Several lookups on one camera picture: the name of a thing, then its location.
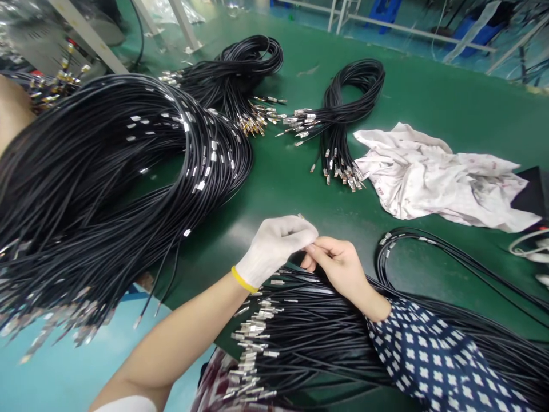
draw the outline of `finger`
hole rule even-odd
[[[311,263],[310,266],[309,266],[307,269],[305,269],[305,270],[306,270],[307,272],[311,272],[311,273],[312,273],[312,272],[315,271],[315,269],[316,269],[316,262],[313,260],[313,263]]]
[[[321,248],[316,247],[314,244],[305,248],[307,254],[310,255],[314,261],[322,266],[324,271],[328,272],[336,264],[331,257],[329,257]]]
[[[307,272],[314,272],[316,269],[316,261],[307,253],[301,262],[301,268]]]
[[[305,254],[305,257],[303,258],[303,261],[300,264],[300,267],[303,269],[307,269],[311,264],[313,263],[313,258],[309,256],[308,254]]]
[[[345,240],[337,240],[327,236],[318,237],[315,240],[315,246],[322,248],[332,256],[339,256],[342,253],[349,251],[351,248],[354,248],[351,242]]]

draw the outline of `white sleeve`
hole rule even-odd
[[[96,412],[157,412],[149,398],[134,395],[101,406]]]

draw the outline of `white glove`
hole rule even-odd
[[[281,267],[290,255],[313,243],[316,228],[297,216],[266,219],[242,260],[232,268],[236,280],[251,293]]]

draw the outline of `blue bin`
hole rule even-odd
[[[456,40],[461,40],[469,31],[471,26],[476,23],[476,20],[473,20],[471,17],[465,17],[459,27],[457,28],[456,32],[453,34],[452,38]],[[482,29],[480,29],[479,34],[475,36],[472,43],[478,44],[480,46],[486,46],[490,40],[494,38],[494,36],[501,31],[503,28],[504,23],[500,23],[495,27],[490,27],[488,25],[484,26]],[[446,50],[453,50],[455,48],[455,44],[453,43],[447,43],[446,44]],[[472,56],[477,52],[476,49],[473,49],[472,47],[466,47],[461,53],[460,56],[462,57],[469,57]]]

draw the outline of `patterned sleeve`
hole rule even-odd
[[[405,299],[370,322],[369,336],[395,385],[431,411],[531,411],[469,337]]]

